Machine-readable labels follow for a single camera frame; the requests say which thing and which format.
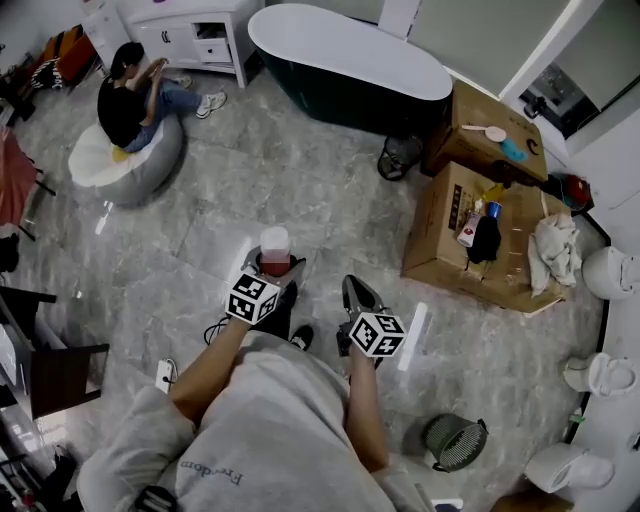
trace yellow cloth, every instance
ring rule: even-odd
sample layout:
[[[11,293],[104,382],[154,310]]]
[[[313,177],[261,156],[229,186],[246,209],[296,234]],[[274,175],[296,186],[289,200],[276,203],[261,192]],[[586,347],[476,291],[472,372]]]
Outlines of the yellow cloth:
[[[121,147],[113,146],[113,150],[111,151],[111,160],[113,160],[115,163],[119,164],[120,162],[124,162],[130,156],[131,153],[127,153]]]

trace red chair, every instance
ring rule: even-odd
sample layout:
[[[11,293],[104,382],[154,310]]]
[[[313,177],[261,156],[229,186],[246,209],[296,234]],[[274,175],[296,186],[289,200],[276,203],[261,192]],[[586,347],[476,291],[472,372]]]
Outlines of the red chair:
[[[38,173],[42,171],[22,152],[13,131],[0,127],[0,226],[13,224],[34,242],[35,237],[20,225],[31,187],[36,184],[56,195],[37,179]]]

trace frosted glass partition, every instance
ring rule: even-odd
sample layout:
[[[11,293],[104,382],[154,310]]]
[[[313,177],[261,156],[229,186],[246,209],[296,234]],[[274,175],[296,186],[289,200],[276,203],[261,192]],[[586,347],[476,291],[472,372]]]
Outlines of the frosted glass partition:
[[[596,107],[604,107],[640,76],[638,2],[606,0],[555,62]]]
[[[423,0],[409,41],[497,95],[567,3],[568,0]]]
[[[267,5],[285,3],[315,5],[377,25],[382,14],[384,0],[267,0]]]

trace power outlet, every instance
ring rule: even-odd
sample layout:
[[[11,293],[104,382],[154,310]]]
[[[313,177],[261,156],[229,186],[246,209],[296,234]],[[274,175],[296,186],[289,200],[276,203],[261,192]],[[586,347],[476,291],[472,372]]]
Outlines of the power outlet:
[[[165,393],[169,392],[173,380],[173,365],[164,359],[158,361],[158,373],[156,373],[156,387]]]

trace drawer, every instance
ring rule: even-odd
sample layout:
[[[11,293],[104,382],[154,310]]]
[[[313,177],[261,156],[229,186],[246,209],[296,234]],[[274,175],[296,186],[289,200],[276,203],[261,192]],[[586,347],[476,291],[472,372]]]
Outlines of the drawer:
[[[218,39],[200,39],[196,41],[196,49],[202,62],[231,62],[229,45],[224,37]]]

